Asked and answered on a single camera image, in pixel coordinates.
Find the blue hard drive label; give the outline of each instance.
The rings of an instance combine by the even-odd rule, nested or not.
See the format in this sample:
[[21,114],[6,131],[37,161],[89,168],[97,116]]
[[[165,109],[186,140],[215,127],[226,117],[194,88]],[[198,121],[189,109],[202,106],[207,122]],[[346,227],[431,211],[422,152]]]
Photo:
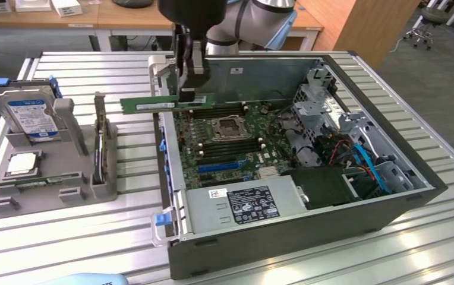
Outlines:
[[58,134],[51,110],[43,100],[10,101],[7,104],[26,134],[43,140]]
[[281,216],[267,186],[227,192],[234,221],[251,223]]

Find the green circuit board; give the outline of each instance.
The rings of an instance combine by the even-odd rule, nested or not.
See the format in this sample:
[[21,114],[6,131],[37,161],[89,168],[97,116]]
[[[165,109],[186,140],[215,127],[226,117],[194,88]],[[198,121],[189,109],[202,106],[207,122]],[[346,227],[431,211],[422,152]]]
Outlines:
[[[291,145],[277,127],[279,123],[277,116],[281,110],[270,110],[266,115],[262,115],[262,103],[250,103],[247,107],[249,111],[239,116],[243,119],[247,135],[253,139],[263,138],[262,143],[266,147],[257,152],[234,154],[237,161],[242,162],[241,169],[209,173],[199,173],[198,171],[197,161],[202,159],[199,144],[214,142],[213,121],[218,118],[194,119],[187,112],[175,113],[178,137],[183,142],[181,145],[181,157],[187,189],[209,186],[211,182],[231,181],[233,179],[243,179],[243,181],[258,179],[257,170],[261,167],[275,166],[279,173],[291,169]],[[202,175],[209,176],[207,182],[203,181]]]

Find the blue cable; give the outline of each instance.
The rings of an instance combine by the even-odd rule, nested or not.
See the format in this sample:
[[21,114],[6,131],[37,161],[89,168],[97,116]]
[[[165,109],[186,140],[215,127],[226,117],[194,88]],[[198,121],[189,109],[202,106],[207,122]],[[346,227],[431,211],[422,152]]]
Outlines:
[[[362,155],[363,158],[365,158],[365,161],[366,161],[367,164],[369,164],[371,173],[373,173],[373,175],[375,176],[377,182],[379,183],[381,190],[383,190],[386,193],[391,194],[393,192],[391,192],[390,189],[387,189],[386,184],[385,184],[385,181],[383,181],[383,179],[382,179],[379,173],[377,172],[377,169],[375,169],[375,167],[374,167],[374,165],[373,165],[373,163],[371,163],[371,159],[370,159],[370,156],[369,156],[369,154],[367,154],[367,151],[363,149],[363,147],[362,147],[359,144],[354,144],[354,145],[353,145],[353,149],[354,149],[354,148],[358,150],[358,152],[361,153],[361,155]],[[361,158],[359,158],[359,156],[358,156],[357,154],[354,154],[354,158],[355,158],[357,163],[361,165]]]

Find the wooden desk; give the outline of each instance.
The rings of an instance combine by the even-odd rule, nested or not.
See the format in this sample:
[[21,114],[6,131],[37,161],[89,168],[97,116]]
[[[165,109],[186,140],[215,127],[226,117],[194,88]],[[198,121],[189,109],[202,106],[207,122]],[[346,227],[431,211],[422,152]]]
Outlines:
[[[15,11],[15,0],[10,0]],[[305,38],[301,50],[311,50],[322,24],[295,6],[298,17],[290,37]],[[85,14],[61,17],[57,11],[0,14],[0,34],[85,34],[97,36],[101,51],[111,51],[111,36],[171,36],[171,22],[158,11],[157,3],[143,9],[118,6],[111,0],[83,6]]]
[[[311,50],[318,32],[323,25],[306,11],[295,5],[298,17],[293,25],[290,37],[303,37],[301,50]],[[107,36],[170,36],[171,22],[158,11],[157,2],[143,9],[129,9],[105,0],[99,9],[99,30]],[[101,49],[107,50],[109,41],[101,41]]]

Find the gray carpet floor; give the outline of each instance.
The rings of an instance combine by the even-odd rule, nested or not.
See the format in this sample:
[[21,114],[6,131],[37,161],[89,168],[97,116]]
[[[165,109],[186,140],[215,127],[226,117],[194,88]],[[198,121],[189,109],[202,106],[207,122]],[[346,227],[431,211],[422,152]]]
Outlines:
[[[437,27],[431,32],[434,48],[430,51],[425,46],[414,49],[410,40],[402,41],[378,72],[454,147],[454,28]],[[131,40],[130,49],[142,50],[147,40],[149,37]],[[0,36],[0,77],[15,78],[27,51],[37,50],[91,51],[90,40],[87,36]]]

